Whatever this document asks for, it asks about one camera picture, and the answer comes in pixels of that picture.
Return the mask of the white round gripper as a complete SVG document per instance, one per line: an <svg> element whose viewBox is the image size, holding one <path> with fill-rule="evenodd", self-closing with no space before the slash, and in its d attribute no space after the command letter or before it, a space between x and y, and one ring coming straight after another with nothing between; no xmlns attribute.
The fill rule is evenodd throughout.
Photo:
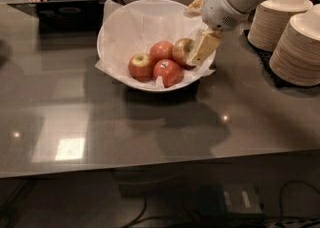
<svg viewBox="0 0 320 228"><path fill-rule="evenodd" d="M198 30L186 63L200 66L221 44L221 32L235 29L247 15L238 12L228 0L194 0L184 11L189 18L201 15L202 21L215 30Z"/></svg>

